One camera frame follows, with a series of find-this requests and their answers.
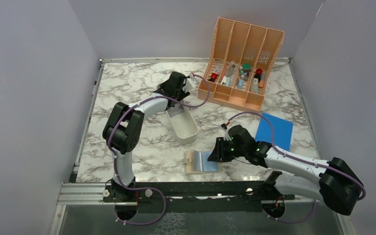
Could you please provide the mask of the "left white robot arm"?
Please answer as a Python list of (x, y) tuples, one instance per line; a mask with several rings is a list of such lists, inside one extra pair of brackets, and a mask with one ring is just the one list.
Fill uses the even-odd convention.
[(132, 104), (118, 102), (114, 105), (102, 137), (113, 155), (113, 181), (118, 184), (115, 193), (122, 201), (134, 196), (132, 152), (139, 142), (145, 119), (181, 104), (196, 85), (194, 75), (173, 71), (148, 98)]

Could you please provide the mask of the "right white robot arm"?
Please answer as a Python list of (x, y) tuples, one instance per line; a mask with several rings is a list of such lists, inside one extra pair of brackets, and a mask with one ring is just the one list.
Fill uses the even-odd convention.
[(249, 163), (281, 170), (276, 179), (263, 185), (269, 199), (279, 195), (299, 195), (324, 202), (329, 209), (351, 215), (356, 203), (365, 197), (364, 185), (340, 158), (330, 161), (293, 155), (269, 142), (256, 141), (241, 125), (216, 138), (209, 162), (230, 162), (244, 157)]

